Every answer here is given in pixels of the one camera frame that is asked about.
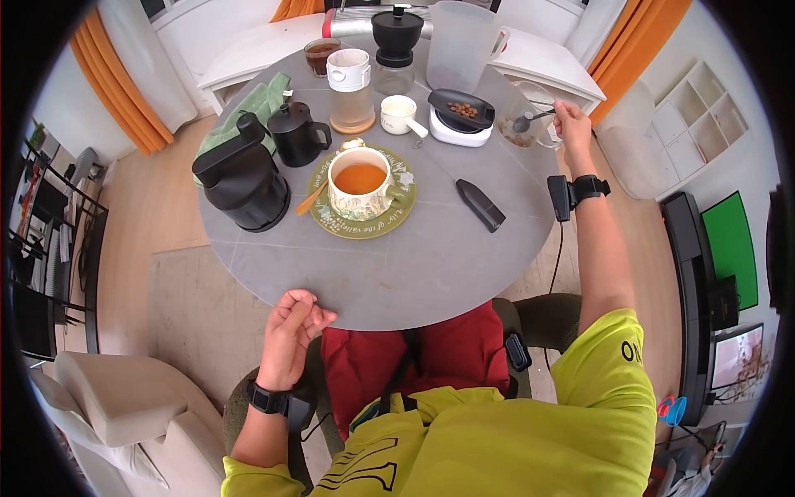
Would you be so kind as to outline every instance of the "right hand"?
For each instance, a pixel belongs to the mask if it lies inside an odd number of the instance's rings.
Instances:
[[[566,147],[564,159],[572,170],[572,179],[593,174],[591,163],[591,120],[573,103],[556,100],[555,131]]]

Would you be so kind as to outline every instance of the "wooden spoon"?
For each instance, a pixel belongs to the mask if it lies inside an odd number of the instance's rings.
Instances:
[[[306,197],[306,200],[298,204],[298,207],[296,207],[296,215],[304,215],[307,212],[309,212],[309,208],[312,206],[312,202],[314,202],[317,196],[320,194],[320,192],[323,191],[323,188],[326,188],[327,184],[328,184],[328,178],[323,180],[323,183],[321,183],[320,186],[317,187],[317,190],[312,192],[312,195]]]

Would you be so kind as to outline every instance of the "yellow t-shirt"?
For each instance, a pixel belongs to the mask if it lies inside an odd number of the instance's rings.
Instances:
[[[394,395],[392,412],[356,427],[312,495],[640,495],[657,420],[642,345],[632,309],[599,318],[552,367],[557,405],[444,386],[410,395],[417,409],[405,412]],[[223,464],[223,497],[304,490],[283,464]]]

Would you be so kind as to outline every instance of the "person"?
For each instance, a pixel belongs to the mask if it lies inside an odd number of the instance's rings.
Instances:
[[[596,174],[590,120],[568,103],[554,107],[572,177]],[[322,331],[332,412],[347,438],[312,495],[643,493],[657,415],[626,246],[605,196],[575,213],[582,303],[577,337],[551,369],[558,404],[504,398],[506,354],[491,304],[420,330],[421,356],[393,375],[405,333],[330,328],[336,315],[310,292],[284,295],[266,325],[256,384],[291,390]],[[224,459],[222,495],[299,495],[287,438],[284,416],[249,406]]]

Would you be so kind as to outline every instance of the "green towel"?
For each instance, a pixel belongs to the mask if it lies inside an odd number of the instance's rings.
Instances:
[[[286,97],[283,94],[289,85],[290,76],[283,72],[277,72],[270,84],[260,83],[254,87],[254,90],[229,114],[223,126],[215,128],[204,137],[201,145],[199,145],[199,151],[196,152],[196,157],[240,134],[236,126],[238,118],[240,118],[240,111],[254,112],[259,122],[263,125],[268,122],[270,115],[285,102]],[[270,139],[270,136],[265,135],[265,138],[262,139],[262,144],[271,155],[276,151],[276,145]],[[193,183],[199,188],[204,187],[196,175],[193,176]]]

